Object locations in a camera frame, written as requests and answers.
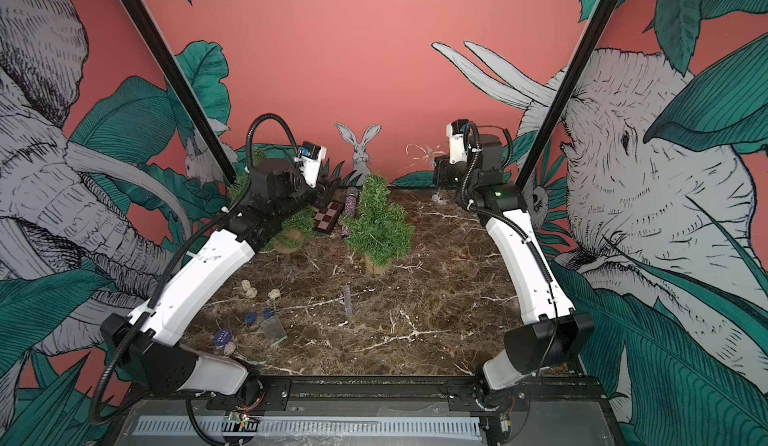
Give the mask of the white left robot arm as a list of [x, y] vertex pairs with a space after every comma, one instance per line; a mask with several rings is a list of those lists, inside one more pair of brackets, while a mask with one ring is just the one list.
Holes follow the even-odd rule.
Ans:
[[[270, 121], [282, 128], [293, 154], [255, 163], [253, 137]], [[214, 393], [232, 398], [243, 413], [260, 405], [264, 393], [256, 369], [179, 342], [202, 307], [282, 232], [288, 219], [330, 202], [338, 183], [321, 172], [325, 155], [319, 145], [298, 144], [286, 121], [274, 113], [252, 122], [246, 135], [248, 180], [243, 192], [174, 253], [145, 303], [126, 316], [113, 314], [102, 324], [109, 358], [93, 393], [91, 425], [107, 424], [124, 411], [103, 412], [103, 395], [116, 368], [127, 371], [148, 394]]]

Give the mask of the small green christmas tree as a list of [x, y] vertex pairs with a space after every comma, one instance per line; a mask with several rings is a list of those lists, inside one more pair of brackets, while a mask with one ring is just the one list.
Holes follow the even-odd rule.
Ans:
[[350, 235], [346, 244], [365, 261], [368, 274], [383, 276], [395, 260], [412, 250], [414, 226], [407, 222], [406, 211], [389, 200], [386, 179], [369, 174], [359, 194], [357, 216], [344, 220]]

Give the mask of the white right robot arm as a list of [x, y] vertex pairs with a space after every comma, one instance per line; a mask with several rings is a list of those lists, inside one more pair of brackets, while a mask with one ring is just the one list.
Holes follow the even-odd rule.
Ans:
[[453, 188], [456, 203], [478, 216], [497, 247], [519, 301], [522, 326], [504, 335], [504, 348], [477, 374], [475, 398], [486, 411], [507, 410], [514, 388], [544, 369], [574, 359], [594, 330], [557, 282], [536, 240], [530, 208], [505, 177], [511, 159], [509, 134], [481, 133], [461, 119], [446, 128], [449, 152], [435, 160], [434, 182]]

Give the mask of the clear plastic battery box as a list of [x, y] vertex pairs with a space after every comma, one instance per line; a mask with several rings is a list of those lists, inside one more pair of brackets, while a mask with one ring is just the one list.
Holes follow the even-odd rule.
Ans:
[[287, 333], [276, 314], [265, 318], [260, 323], [260, 330], [270, 347], [277, 346], [287, 339]]

